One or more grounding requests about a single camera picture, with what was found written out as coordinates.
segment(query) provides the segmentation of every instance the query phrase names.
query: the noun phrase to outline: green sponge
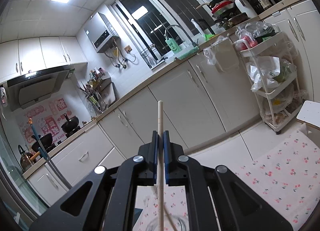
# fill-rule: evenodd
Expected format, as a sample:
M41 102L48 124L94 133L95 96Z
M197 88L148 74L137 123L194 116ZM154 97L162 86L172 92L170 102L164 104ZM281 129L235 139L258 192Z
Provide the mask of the green sponge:
M185 59L185 58L187 58L187 57L190 57L192 54L198 53L199 50L200 50L199 47L198 47L198 46L195 46L194 48L192 48L191 50L189 50L187 53L184 53L184 54L182 54L181 56L176 57L176 58L177 58L177 59L180 59L180 60Z

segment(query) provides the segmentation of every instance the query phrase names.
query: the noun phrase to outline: range hood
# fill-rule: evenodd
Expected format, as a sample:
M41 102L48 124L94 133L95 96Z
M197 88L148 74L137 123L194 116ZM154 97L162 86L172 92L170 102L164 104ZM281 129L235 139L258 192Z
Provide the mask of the range hood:
M12 111L25 109L58 92L71 67L48 68L7 81L8 103Z

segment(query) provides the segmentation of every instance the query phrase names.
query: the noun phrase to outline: drawer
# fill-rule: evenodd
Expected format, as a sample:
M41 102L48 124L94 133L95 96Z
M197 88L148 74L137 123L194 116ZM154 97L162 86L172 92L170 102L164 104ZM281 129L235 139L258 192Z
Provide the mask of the drawer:
M106 168L114 168L120 166L122 162L124 162L124 158L116 148L113 148L99 165L105 166Z
M97 125L69 145L52 160L72 186L90 173L113 148Z
M67 191L58 183L54 176L42 166L28 181L33 186L38 195L49 205L52 206Z

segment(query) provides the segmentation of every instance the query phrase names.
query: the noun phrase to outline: kettle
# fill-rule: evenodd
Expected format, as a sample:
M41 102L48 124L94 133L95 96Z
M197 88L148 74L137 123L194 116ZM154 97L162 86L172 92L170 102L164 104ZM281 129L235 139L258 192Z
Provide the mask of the kettle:
M33 155L30 152L26 152L21 145L18 145L18 150L21 154L20 165L23 171L26 172L32 165L34 165L34 162L30 160Z

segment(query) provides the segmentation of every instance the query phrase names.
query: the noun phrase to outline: red lid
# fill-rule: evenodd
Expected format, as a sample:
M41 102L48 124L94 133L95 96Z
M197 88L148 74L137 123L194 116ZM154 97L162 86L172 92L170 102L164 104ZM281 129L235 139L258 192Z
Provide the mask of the red lid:
M215 5L211 11L212 14L214 14L216 11L218 11L219 9L221 9L222 7L228 5L228 4L231 4L233 3L232 1L230 0L225 0L225 1L222 1L221 3L218 3L217 5Z

